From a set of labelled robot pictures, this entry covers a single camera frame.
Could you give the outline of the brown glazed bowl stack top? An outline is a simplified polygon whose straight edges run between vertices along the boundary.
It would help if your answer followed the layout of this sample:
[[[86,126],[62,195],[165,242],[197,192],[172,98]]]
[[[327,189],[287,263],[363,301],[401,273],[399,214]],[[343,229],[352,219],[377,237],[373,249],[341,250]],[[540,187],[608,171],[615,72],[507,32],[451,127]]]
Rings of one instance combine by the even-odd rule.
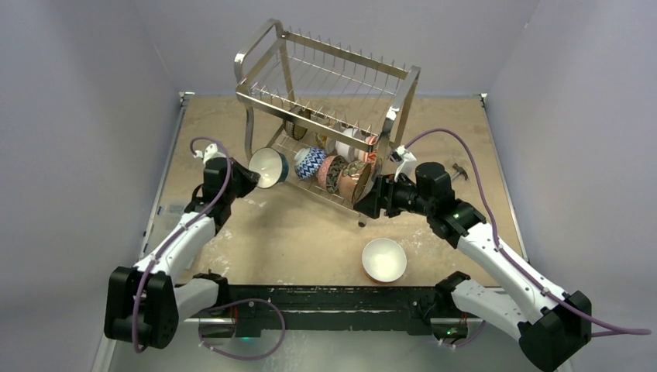
[[[348,163],[340,172],[339,194],[349,203],[355,204],[370,178],[372,164],[361,160]]]

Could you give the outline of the white blue-rimmed bowl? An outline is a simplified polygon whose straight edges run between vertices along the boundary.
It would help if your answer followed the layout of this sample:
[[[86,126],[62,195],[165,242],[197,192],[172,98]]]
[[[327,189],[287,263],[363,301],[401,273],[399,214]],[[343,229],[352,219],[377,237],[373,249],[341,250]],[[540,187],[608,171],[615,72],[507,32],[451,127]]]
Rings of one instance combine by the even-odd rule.
[[[271,147],[258,149],[249,160],[248,169],[260,177],[257,187],[269,189],[286,181],[289,175],[287,158]]]

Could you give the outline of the orange patterned bowl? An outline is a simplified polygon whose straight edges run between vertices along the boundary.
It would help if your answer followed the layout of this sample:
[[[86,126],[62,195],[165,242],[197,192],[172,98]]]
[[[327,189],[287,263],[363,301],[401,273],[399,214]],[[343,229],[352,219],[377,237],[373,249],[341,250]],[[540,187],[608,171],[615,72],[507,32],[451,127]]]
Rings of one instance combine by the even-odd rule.
[[[374,164],[376,162],[377,154],[378,154],[378,150],[376,146],[377,140],[378,140],[377,135],[371,135],[366,138],[366,143],[368,145],[371,145],[372,149],[371,151],[366,151],[362,153],[361,156],[362,161],[366,161],[367,163],[371,163],[371,164]]]

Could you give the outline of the black leaf patterned bowl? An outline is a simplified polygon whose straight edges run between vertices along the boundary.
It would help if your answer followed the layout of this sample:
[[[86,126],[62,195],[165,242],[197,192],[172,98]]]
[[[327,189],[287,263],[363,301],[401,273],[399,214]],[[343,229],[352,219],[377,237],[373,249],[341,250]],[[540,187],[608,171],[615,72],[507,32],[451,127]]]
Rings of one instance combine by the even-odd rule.
[[[347,164],[347,160],[341,155],[327,156],[316,173],[319,187],[329,194],[336,194],[340,174]]]

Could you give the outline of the large plain white bowl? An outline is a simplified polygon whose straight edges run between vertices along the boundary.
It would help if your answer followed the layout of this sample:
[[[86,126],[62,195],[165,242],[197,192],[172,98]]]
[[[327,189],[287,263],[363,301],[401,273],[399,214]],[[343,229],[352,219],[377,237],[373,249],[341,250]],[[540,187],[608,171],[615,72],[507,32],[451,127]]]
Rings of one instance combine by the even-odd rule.
[[[374,282],[389,284],[403,277],[407,257],[401,245],[392,239],[377,238],[365,245],[362,265],[366,275]]]

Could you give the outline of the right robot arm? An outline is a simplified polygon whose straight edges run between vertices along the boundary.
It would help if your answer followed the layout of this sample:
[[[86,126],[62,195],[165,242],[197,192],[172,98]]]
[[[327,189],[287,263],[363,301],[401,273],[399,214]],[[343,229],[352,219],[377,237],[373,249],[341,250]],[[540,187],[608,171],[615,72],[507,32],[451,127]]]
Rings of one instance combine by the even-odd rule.
[[[482,267],[503,289],[487,290],[455,272],[436,286],[436,308],[444,315],[459,310],[476,315],[518,341],[527,359],[542,371],[558,370],[591,340],[590,299],[572,294],[540,275],[497,234],[481,212],[458,199],[450,176],[436,162],[420,164],[414,181],[379,175],[354,209],[371,219],[402,212],[422,215],[437,237]]]

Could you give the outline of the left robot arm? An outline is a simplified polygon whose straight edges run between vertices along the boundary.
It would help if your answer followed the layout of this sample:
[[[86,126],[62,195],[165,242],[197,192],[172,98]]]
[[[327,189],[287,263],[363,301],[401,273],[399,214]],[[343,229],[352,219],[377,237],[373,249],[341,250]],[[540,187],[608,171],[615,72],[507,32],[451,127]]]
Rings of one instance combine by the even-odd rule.
[[[200,249],[214,238],[231,215],[231,205],[253,191],[260,175],[233,158],[205,163],[203,181],[191,194],[177,227],[131,267],[117,267],[108,279],[104,334],[131,343],[137,353],[163,349],[181,320],[204,309],[220,317],[231,306],[219,274],[200,274],[191,283],[175,282]]]

